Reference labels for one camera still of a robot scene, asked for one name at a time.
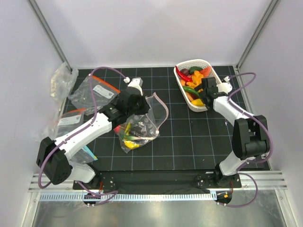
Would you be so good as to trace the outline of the green toy scallion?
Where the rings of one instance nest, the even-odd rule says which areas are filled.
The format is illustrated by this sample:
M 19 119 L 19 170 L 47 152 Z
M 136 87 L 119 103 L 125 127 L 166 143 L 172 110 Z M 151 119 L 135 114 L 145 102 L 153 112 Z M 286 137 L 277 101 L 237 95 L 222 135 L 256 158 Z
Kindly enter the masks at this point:
M 147 137 L 147 136 L 134 136 L 134 135 L 126 135 L 123 133 L 118 133 L 117 134 L 119 136 L 120 139 L 122 140 L 127 140 L 127 141 L 135 141 L 135 140 L 153 140 L 156 138 L 156 136 L 151 136 L 151 137 Z

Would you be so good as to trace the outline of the yellow toy banana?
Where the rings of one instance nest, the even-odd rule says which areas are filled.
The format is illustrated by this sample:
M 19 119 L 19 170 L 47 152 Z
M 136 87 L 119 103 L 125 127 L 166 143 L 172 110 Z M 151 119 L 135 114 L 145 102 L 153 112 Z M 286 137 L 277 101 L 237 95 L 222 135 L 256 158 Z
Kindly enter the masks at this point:
M 124 132 L 124 144 L 129 148 L 129 149 L 135 149 L 139 148 L 139 144 L 134 142 L 134 139 L 132 136 L 130 136 L 130 129 L 131 129 L 131 124 L 128 123 Z

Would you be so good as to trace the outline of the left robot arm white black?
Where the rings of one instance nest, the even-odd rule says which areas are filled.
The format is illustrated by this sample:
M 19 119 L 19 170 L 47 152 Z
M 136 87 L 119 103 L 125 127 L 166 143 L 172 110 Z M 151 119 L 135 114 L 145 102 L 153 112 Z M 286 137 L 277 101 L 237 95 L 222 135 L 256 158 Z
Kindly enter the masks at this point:
M 54 140 L 46 137 L 41 141 L 36 161 L 40 174 L 45 174 L 53 185 L 73 180 L 96 189 L 101 182 L 99 171 L 92 165 L 72 162 L 71 158 L 97 137 L 125 123 L 132 115 L 146 114 L 149 108 L 141 88 L 128 87 L 121 91 L 90 121 Z

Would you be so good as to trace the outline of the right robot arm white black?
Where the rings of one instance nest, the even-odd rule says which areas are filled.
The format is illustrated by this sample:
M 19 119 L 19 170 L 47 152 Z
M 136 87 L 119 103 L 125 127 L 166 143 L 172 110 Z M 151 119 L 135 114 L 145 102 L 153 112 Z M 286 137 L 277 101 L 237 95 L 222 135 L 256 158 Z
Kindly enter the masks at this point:
M 213 77 L 202 78 L 195 90 L 208 109 L 221 114 L 232 126 L 232 151 L 216 165 L 213 181 L 218 187 L 227 187 L 247 163 L 261 155 L 272 153 L 273 141 L 268 133 L 267 119 L 245 111 L 232 101 L 232 95 L 219 88 Z

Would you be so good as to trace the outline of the clear pink-dotted zip bag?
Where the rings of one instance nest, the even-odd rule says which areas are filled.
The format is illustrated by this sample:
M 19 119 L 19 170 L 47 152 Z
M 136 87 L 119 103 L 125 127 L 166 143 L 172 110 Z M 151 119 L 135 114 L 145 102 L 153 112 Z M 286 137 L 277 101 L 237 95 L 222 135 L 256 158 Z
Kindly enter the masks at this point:
M 166 104 L 159 98 L 156 93 L 146 97 L 146 101 L 150 106 L 150 109 L 145 115 L 133 115 L 127 119 L 127 121 L 120 125 L 121 132 L 125 132 L 128 123 L 131 124 L 130 135 L 134 136 L 156 136 L 160 135 L 160 127 L 167 120 L 169 116 L 169 110 Z M 152 140 L 135 140 L 135 143 L 139 144 L 139 148 L 151 142 Z M 119 138 L 121 149 L 128 153 L 132 149 L 129 149 L 122 139 Z

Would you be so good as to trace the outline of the red toy strawberry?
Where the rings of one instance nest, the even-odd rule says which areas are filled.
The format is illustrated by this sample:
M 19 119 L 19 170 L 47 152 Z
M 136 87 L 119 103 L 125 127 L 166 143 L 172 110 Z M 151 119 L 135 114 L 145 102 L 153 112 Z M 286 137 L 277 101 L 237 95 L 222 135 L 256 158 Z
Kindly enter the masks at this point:
M 114 132 L 115 133 L 120 133 L 121 132 L 121 127 L 120 126 L 117 126 L 116 128 L 114 128 Z

